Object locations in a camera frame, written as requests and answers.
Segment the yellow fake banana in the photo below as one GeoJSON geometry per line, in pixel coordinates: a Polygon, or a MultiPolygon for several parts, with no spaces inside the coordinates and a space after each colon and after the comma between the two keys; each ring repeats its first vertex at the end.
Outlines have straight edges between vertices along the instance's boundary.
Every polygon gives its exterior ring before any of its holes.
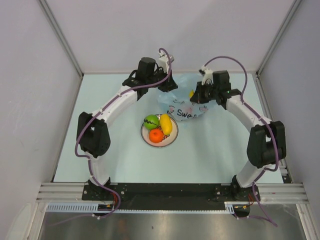
{"type": "Polygon", "coordinates": [[[195,94],[195,92],[193,90],[191,90],[190,93],[189,93],[189,98],[191,99],[194,94],[195,94]]]}

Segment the green fake watermelon ball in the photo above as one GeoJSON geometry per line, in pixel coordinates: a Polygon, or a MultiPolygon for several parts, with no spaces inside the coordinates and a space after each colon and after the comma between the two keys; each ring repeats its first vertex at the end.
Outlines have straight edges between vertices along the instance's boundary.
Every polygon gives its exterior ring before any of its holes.
{"type": "Polygon", "coordinates": [[[158,116],[154,114],[146,116],[143,120],[143,125],[149,131],[156,129],[160,125],[158,116]]]}

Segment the orange fake fruit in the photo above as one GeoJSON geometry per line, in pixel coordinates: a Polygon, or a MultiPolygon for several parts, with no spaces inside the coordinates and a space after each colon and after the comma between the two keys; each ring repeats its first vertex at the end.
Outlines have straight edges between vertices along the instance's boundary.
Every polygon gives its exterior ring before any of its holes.
{"type": "Polygon", "coordinates": [[[164,133],[159,128],[155,128],[149,131],[149,140],[152,143],[160,143],[164,138],[164,133]]]}

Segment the light blue cartoon plastic bag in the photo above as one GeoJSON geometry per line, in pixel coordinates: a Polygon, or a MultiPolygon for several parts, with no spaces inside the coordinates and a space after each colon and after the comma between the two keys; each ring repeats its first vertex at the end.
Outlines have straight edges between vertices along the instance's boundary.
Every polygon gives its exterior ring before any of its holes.
{"type": "Polygon", "coordinates": [[[160,91],[157,101],[161,110],[171,115],[176,121],[195,119],[217,105],[214,100],[208,103],[190,101],[191,94],[196,90],[197,82],[202,80],[199,73],[177,74],[173,79],[178,88],[170,92],[160,91]]]}

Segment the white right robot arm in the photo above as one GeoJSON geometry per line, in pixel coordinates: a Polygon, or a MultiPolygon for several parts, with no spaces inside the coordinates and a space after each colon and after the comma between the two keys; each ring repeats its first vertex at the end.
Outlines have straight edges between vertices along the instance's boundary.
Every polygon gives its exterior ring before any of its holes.
{"type": "Polygon", "coordinates": [[[257,191],[255,182],[266,171],[277,171],[280,160],[287,156],[285,126],[281,121],[272,121],[254,110],[244,100],[243,92],[231,87],[228,71],[203,68],[199,72],[202,80],[197,82],[190,101],[196,104],[216,101],[249,132],[246,149],[248,161],[230,184],[232,198],[243,201],[257,191]]]}

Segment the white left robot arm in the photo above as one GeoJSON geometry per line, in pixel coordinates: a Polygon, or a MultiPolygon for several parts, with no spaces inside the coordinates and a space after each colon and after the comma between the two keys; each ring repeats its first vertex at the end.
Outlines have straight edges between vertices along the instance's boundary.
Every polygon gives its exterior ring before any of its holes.
{"type": "Polygon", "coordinates": [[[133,70],[123,81],[117,93],[98,110],[82,112],[78,117],[76,144],[74,153],[79,158],[86,158],[89,168],[89,182],[94,184],[93,194],[100,200],[110,196],[110,175],[100,159],[111,146],[109,128],[116,118],[128,107],[140,100],[150,88],[163,92],[177,89],[172,77],[174,57],[161,53],[158,60],[143,57],[138,68],[133,70]]]}

